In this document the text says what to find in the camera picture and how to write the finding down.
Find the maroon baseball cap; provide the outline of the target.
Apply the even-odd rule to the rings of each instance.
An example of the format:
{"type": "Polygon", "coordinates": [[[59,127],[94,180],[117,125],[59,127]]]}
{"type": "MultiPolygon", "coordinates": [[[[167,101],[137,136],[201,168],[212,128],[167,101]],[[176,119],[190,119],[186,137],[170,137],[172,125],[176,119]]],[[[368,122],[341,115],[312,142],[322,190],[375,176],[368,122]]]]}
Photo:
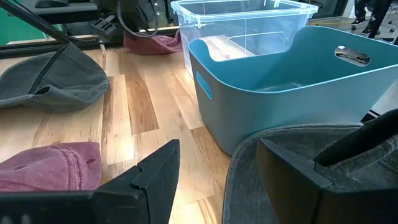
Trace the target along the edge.
{"type": "Polygon", "coordinates": [[[166,35],[154,35],[149,38],[136,37],[124,32],[123,46],[128,51],[138,55],[172,54],[182,51],[180,32],[173,37],[166,35]]]}
{"type": "Polygon", "coordinates": [[[97,142],[32,148],[0,163],[0,192],[93,190],[100,179],[97,142]]]}

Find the person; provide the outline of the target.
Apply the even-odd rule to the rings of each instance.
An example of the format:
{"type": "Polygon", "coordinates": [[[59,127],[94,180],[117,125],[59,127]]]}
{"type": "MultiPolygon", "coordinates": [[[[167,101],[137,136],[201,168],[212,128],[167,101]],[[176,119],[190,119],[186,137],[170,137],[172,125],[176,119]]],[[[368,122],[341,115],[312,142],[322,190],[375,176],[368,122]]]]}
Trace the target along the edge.
{"type": "Polygon", "coordinates": [[[368,7],[371,1],[374,1],[373,9],[371,10],[371,17],[367,26],[361,31],[361,33],[369,38],[374,38],[394,0],[354,0],[354,15],[356,18],[351,23],[351,31],[355,32],[356,26],[366,22],[365,8],[368,7]]]}

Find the dark grey baseball cap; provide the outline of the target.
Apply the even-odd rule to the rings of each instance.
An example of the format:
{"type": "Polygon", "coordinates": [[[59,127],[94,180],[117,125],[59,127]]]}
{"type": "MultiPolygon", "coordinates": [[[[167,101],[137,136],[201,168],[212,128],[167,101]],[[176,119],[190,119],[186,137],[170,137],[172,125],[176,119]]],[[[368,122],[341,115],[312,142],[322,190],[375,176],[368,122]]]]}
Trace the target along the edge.
{"type": "Polygon", "coordinates": [[[26,105],[64,113],[82,110],[109,88],[104,70],[73,44],[28,58],[0,75],[0,108],[26,105]]]}
{"type": "Polygon", "coordinates": [[[224,193],[223,224],[279,224],[256,157],[257,142],[268,139],[313,159],[360,124],[304,124],[263,130],[245,139],[232,156],[224,193]]]}

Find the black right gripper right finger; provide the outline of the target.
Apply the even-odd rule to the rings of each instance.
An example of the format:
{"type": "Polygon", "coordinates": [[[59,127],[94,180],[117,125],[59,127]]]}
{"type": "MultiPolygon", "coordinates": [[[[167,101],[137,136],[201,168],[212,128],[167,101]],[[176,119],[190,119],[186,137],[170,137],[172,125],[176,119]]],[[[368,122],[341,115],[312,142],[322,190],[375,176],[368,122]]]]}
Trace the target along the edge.
{"type": "Polygon", "coordinates": [[[398,224],[398,109],[313,159],[257,142],[261,179],[279,224],[398,224]]]}

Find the teal plastic bin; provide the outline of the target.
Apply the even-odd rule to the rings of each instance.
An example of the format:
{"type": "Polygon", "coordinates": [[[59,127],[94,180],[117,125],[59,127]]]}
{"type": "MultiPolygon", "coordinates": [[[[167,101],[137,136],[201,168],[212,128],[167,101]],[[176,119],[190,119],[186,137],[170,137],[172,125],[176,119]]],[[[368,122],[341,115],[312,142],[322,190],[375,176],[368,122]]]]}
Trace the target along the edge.
{"type": "Polygon", "coordinates": [[[398,46],[306,26],[284,52],[217,62],[188,46],[203,122],[228,154],[250,135],[307,123],[357,123],[398,80],[398,46]]]}

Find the dark desk surface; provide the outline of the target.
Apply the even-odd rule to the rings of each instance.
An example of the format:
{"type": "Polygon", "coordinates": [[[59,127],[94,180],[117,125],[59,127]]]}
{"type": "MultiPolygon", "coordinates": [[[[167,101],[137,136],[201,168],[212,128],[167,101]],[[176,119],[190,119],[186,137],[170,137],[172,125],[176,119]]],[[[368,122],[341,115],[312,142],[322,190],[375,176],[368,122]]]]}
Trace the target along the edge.
{"type": "Polygon", "coordinates": [[[100,16],[94,0],[22,0],[21,4],[51,24],[93,21],[100,16]]]}

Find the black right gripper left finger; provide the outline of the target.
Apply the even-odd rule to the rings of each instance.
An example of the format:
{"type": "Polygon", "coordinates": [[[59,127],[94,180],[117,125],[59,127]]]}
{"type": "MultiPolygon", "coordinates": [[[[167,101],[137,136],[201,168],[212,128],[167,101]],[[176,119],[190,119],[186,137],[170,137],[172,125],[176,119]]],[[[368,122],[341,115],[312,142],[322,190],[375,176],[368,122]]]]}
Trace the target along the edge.
{"type": "Polygon", "coordinates": [[[0,194],[0,224],[168,224],[180,142],[173,139],[95,190],[0,194]]]}

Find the clear plastic bin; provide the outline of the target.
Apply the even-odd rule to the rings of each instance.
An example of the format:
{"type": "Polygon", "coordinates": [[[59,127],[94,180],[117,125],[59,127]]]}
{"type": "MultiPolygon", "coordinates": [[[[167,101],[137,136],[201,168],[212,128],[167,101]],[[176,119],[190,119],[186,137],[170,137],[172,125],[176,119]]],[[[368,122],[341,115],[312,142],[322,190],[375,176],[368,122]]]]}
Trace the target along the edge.
{"type": "Polygon", "coordinates": [[[279,53],[318,12],[314,4],[293,0],[178,0],[171,8],[188,71],[188,45],[195,39],[207,44],[216,61],[279,53]]]}

